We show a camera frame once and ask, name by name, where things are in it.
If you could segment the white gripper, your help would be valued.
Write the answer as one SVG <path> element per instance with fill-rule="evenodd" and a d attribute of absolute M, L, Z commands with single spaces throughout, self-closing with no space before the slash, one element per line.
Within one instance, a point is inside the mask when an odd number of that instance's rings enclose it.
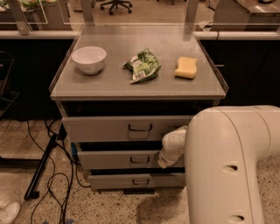
<path fill-rule="evenodd" d="M 184 164 L 184 152 L 182 149 L 167 149 L 163 148 L 158 153 L 158 160 L 159 166 L 163 169 L 167 167 L 172 167 L 176 165 L 183 165 Z"/>

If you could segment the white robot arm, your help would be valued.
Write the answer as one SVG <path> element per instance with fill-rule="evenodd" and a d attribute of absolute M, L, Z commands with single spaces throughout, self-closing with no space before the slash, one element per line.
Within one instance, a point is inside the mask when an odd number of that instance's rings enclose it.
<path fill-rule="evenodd" d="M 280 108 L 213 107 L 166 134 L 158 164 L 185 157 L 191 224 L 264 224 L 257 163 L 280 155 Z"/>

